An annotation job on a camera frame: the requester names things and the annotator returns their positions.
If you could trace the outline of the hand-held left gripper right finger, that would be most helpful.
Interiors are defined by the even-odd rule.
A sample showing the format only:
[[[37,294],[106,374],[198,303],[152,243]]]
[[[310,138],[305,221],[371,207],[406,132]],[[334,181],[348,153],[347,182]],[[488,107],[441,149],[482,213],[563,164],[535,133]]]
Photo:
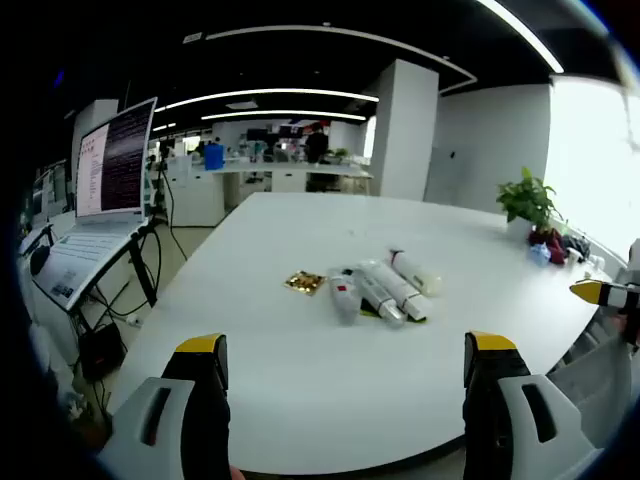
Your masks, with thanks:
[[[465,479],[577,479],[601,450],[576,406],[517,347],[496,334],[465,334]]]

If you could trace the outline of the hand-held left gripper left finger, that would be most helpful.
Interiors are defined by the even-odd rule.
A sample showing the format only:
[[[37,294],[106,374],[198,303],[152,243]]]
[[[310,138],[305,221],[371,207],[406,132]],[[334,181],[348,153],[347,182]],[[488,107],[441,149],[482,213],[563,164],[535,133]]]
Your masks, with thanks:
[[[114,479],[229,479],[227,391],[226,336],[184,341],[115,412],[100,463]]]

